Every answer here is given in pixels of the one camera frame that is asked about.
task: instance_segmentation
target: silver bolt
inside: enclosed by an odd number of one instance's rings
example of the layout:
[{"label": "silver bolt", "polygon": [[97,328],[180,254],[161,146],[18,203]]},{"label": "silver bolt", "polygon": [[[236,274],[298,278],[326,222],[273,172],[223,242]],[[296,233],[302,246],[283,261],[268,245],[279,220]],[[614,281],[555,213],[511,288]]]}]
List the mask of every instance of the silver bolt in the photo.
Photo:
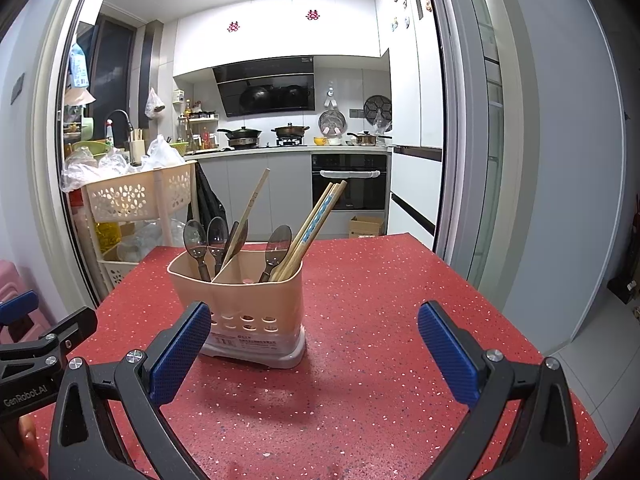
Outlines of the silver bolt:
[{"label": "silver bolt", "polygon": [[555,357],[547,357],[545,359],[545,365],[550,370],[558,370],[558,368],[560,367],[560,363]]},{"label": "silver bolt", "polygon": [[82,359],[79,357],[74,357],[69,361],[69,368],[72,370],[78,370],[79,367],[82,366]]},{"label": "silver bolt", "polygon": [[142,350],[132,350],[127,354],[127,362],[129,363],[137,363],[142,359]]},{"label": "silver bolt", "polygon": [[502,352],[500,352],[499,350],[495,350],[495,349],[487,350],[486,358],[489,359],[489,361],[492,361],[494,363],[499,363],[504,359],[504,354],[502,354]]}]

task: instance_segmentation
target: cardboard box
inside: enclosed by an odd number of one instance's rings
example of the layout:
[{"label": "cardboard box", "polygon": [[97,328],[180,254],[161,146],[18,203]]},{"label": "cardboard box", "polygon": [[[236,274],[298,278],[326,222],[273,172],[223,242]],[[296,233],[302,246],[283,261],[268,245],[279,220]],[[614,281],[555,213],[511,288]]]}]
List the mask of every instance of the cardboard box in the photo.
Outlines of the cardboard box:
[{"label": "cardboard box", "polygon": [[375,216],[354,216],[349,220],[349,238],[380,236],[384,222]]}]

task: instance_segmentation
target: yellow bowl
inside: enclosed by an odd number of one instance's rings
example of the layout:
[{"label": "yellow bowl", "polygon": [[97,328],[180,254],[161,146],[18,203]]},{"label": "yellow bowl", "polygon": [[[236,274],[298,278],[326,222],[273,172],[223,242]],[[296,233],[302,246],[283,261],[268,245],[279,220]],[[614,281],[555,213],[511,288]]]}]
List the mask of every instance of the yellow bowl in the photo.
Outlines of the yellow bowl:
[{"label": "yellow bowl", "polygon": [[71,147],[75,151],[78,148],[82,148],[83,146],[89,148],[89,151],[92,155],[103,155],[109,150],[109,147],[104,142],[98,142],[97,140],[81,140],[80,142],[76,142]]},{"label": "yellow bowl", "polygon": [[178,150],[178,153],[180,153],[181,156],[184,156],[184,154],[187,152],[188,145],[188,142],[174,142],[173,144],[169,144],[169,146]]}]

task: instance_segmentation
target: red speckled tabletop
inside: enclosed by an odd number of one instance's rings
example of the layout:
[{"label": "red speckled tabletop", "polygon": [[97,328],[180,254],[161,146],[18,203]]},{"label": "red speckled tabletop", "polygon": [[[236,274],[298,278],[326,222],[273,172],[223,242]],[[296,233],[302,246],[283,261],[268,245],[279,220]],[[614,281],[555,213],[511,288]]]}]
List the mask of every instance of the red speckled tabletop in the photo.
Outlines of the red speckled tabletop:
[{"label": "red speckled tabletop", "polygon": [[[98,310],[98,330],[75,354],[92,363],[145,348],[182,311],[166,266],[180,249],[157,248]],[[200,356],[164,416],[212,479],[414,479],[465,415],[417,332],[438,300],[484,348],[539,363],[542,356],[487,300],[409,235],[315,242],[303,268],[306,355],[290,370]],[[515,414],[510,403],[474,476],[491,469]],[[575,399],[580,472],[606,444]],[[149,464],[122,409],[124,442]],[[48,446],[49,406],[36,413]]]}]

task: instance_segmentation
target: blue packaging bag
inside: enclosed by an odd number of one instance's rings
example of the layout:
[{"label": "blue packaging bag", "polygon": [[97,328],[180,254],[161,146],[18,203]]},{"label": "blue packaging bag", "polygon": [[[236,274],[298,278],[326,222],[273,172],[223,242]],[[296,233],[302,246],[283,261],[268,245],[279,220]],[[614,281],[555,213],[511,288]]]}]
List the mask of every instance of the blue packaging bag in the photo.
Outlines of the blue packaging bag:
[{"label": "blue packaging bag", "polygon": [[71,69],[71,86],[74,88],[87,88],[89,86],[89,75],[86,69],[86,59],[82,48],[77,43],[71,46],[69,65]]}]

